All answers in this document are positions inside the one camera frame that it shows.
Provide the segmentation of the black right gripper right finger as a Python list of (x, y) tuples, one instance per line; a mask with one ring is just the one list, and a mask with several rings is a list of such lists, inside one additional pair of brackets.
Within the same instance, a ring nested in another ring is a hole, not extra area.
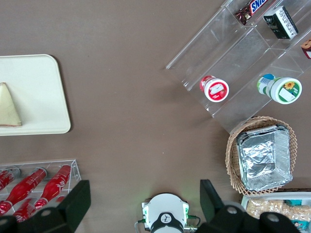
[(197, 233), (297, 233), (284, 215), (264, 212), (259, 219), (234, 205), (225, 205), (211, 181), (200, 181), (200, 205), (206, 219)]

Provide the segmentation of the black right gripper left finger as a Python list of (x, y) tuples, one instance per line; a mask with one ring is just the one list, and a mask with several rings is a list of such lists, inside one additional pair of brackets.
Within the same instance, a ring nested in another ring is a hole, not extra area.
[(91, 205), (89, 180), (81, 180), (56, 207), (39, 210), (21, 223), (14, 216), (0, 218), (2, 233), (73, 233)]

